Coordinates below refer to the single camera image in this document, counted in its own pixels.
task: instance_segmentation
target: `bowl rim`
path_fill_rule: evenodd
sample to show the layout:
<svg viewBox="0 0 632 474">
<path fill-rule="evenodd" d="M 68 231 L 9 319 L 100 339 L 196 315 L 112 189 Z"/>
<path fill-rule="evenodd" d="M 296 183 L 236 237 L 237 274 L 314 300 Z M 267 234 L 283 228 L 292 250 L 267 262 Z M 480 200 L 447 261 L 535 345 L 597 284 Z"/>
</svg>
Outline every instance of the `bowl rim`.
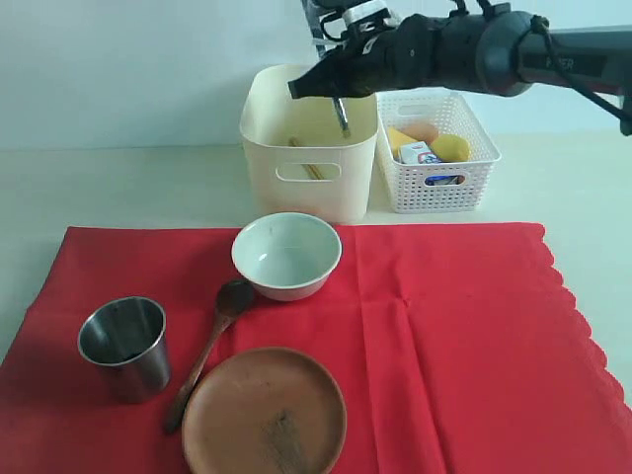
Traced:
<svg viewBox="0 0 632 474">
<path fill-rule="evenodd" d="M 252 278 L 252 276 L 248 275 L 247 272 L 244 272 L 242 268 L 240 268 L 237 265 L 237 262 L 235 261 L 235 246 L 237 245 L 237 241 L 241 238 L 243 238 L 243 235 L 248 232 L 249 230 L 251 230 L 253 227 L 255 227 L 257 224 L 261 224 L 262 222 L 266 221 L 266 220 L 275 220 L 275 219 L 280 219 L 283 216 L 286 217 L 299 217 L 301 219 L 309 219 L 312 220 L 314 222 L 317 222 L 320 225 L 323 225 L 324 227 L 326 227 L 327 229 L 329 229 L 330 233 L 334 236 L 336 243 L 338 244 L 337 247 L 337 255 L 334 258 L 334 262 L 332 263 L 332 265 L 329 267 L 329 269 L 327 269 L 326 271 L 324 271 L 320 276 L 317 276 L 313 279 L 310 279 L 308 281 L 305 281 L 303 283 L 299 283 L 299 284 L 285 284 L 285 285 L 275 285 L 275 284 L 268 284 L 268 283 L 264 283 L 261 281 L 258 281 L 254 278 Z M 243 229 L 241 229 L 239 231 L 239 233 L 237 234 L 237 236 L 235 237 L 235 240 L 233 240 L 233 245 L 230 249 L 230 257 L 233 261 L 233 265 L 235 266 L 235 269 L 237 269 L 237 272 L 239 272 L 242 277 L 244 277 L 245 279 L 249 280 L 251 283 L 253 284 L 257 284 L 259 286 L 265 287 L 265 288 L 270 288 L 270 289 L 298 289 L 298 288 L 304 288 L 306 286 L 309 286 L 311 284 L 314 284 L 320 280 L 322 280 L 323 278 L 326 278 L 337 266 L 338 263 L 340 262 L 340 258 L 343 255 L 343 242 L 340 239 L 340 235 L 338 235 L 338 232 L 336 232 L 336 229 L 334 229 L 334 227 L 332 227 L 328 222 L 324 221 L 323 219 L 321 219 L 320 217 L 316 217 L 315 215 L 312 214 L 306 214 L 303 212 L 274 212 L 272 214 L 267 214 L 264 215 L 262 217 L 259 217 L 256 220 L 253 220 L 251 223 L 249 223 L 248 225 L 246 225 Z"/>
</svg>

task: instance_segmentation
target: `white ceramic bowl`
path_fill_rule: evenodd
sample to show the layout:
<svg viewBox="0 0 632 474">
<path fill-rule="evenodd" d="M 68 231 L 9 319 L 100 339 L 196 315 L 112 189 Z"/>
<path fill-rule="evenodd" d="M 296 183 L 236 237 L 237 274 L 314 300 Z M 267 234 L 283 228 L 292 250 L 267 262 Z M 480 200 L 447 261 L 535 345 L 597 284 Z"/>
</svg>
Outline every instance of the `white ceramic bowl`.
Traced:
<svg viewBox="0 0 632 474">
<path fill-rule="evenodd" d="M 342 253 L 340 237 L 327 222 L 281 212 L 244 227 L 233 242 L 232 258 L 237 271 L 263 296 L 295 301 L 320 289 Z"/>
</svg>

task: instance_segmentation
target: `red cloth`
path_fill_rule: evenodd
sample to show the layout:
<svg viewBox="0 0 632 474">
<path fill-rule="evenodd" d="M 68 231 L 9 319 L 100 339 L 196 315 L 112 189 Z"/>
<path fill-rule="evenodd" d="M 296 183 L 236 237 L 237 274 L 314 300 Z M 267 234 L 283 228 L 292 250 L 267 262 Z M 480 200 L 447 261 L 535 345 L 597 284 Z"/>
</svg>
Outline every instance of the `red cloth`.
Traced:
<svg viewBox="0 0 632 474">
<path fill-rule="evenodd" d="M 349 410 L 336 474 L 632 472 L 632 415 L 541 226 L 339 231 L 325 287 L 261 300 L 209 361 L 288 346 L 329 367 Z M 160 423 L 236 276 L 236 232 L 68 230 L 0 368 L 1 473 L 188 472 Z M 76 349 L 83 320 L 126 295 L 167 311 L 172 382 L 143 405 L 113 404 Z"/>
</svg>

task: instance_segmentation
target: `white plastic basket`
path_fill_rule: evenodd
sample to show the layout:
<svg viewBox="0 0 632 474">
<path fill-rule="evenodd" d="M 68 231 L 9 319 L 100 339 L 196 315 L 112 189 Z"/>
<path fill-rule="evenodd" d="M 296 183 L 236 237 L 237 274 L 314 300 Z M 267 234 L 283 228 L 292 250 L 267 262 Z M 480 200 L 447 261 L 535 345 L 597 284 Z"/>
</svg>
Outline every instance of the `white plastic basket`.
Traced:
<svg viewBox="0 0 632 474">
<path fill-rule="evenodd" d="M 417 213 L 476 208 L 501 153 L 463 97 L 455 92 L 387 92 L 378 94 L 377 107 L 377 156 L 393 210 Z M 436 165 L 403 165 L 395 161 L 386 128 L 402 128 L 419 120 L 433 123 L 441 133 L 465 138 L 471 148 L 470 161 Z M 464 181 L 459 185 L 427 185 L 426 179 L 433 176 L 463 176 Z"/>
<path fill-rule="evenodd" d="M 264 212 L 305 212 L 356 222 L 368 203 L 378 129 L 374 96 L 345 99 L 351 138 L 343 138 L 331 99 L 292 100 L 287 81 L 306 67 L 282 65 L 253 81 L 240 130 L 255 198 Z M 304 146 L 288 146 L 296 138 Z M 316 166 L 313 179 L 304 165 Z"/>
</svg>

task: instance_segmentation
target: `wooden spoon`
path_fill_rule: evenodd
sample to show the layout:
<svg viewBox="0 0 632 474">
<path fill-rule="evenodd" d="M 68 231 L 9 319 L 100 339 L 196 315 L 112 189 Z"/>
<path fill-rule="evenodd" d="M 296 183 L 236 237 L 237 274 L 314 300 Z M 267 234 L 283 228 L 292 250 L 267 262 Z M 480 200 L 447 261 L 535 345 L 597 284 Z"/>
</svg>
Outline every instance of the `wooden spoon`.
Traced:
<svg viewBox="0 0 632 474">
<path fill-rule="evenodd" d="M 167 415 L 163 422 L 163 430 L 166 434 L 171 434 L 178 429 L 182 423 L 185 409 L 189 398 L 198 383 L 199 375 L 204 369 L 210 351 L 219 336 L 233 324 L 253 303 L 255 290 L 245 279 L 234 279 L 227 282 L 217 292 L 215 299 L 215 318 L 213 329 L 208 338 L 208 342 L 196 360 L 189 378 L 178 391 L 178 395 L 167 410 Z"/>
</svg>

